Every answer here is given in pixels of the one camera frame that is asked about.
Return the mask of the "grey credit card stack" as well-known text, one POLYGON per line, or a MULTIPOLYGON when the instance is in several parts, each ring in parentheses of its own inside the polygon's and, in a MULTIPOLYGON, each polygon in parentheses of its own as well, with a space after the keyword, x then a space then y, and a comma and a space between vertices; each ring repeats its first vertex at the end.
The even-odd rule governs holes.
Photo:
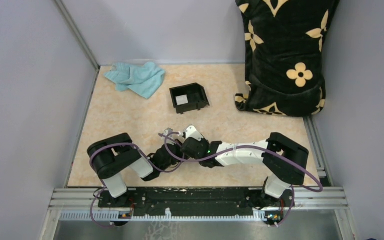
POLYGON ((188 96, 185 95, 179 95, 175 97, 175 103, 177 106, 185 105, 189 103, 188 96))

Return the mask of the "black plastic card box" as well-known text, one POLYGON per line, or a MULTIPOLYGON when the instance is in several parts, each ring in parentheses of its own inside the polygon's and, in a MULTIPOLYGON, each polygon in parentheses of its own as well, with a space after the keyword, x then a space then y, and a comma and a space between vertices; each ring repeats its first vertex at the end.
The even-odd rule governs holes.
POLYGON ((210 101, 207 97, 205 88, 198 83, 172 87, 169 89, 173 107, 177 114, 184 114, 190 111, 200 111, 201 109, 210 106, 210 101), (189 103, 184 105, 176 105, 176 96, 187 95, 189 103))

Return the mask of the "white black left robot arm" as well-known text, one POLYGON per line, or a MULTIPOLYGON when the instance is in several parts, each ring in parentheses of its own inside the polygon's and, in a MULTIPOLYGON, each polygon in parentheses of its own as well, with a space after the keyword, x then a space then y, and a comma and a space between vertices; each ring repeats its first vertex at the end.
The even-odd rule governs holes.
POLYGON ((185 156, 178 141, 169 141, 155 153, 145 154, 128 133, 122 133, 93 143, 87 149, 89 165, 110 194, 110 200, 118 207, 129 203, 130 193, 122 177, 124 169, 133 170, 145 182, 152 181, 161 173, 177 169, 185 156))

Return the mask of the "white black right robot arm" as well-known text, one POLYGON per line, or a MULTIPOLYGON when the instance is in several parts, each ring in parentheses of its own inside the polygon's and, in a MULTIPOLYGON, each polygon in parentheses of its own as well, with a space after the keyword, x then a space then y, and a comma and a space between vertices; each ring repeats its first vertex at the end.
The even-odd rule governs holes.
POLYGON ((285 135, 273 132, 266 140, 251 143, 209 142, 201 133, 182 133, 181 152, 199 160, 206 168, 231 165, 265 165, 271 172, 264 182, 261 199, 275 206, 291 185, 304 184, 309 151, 285 135))

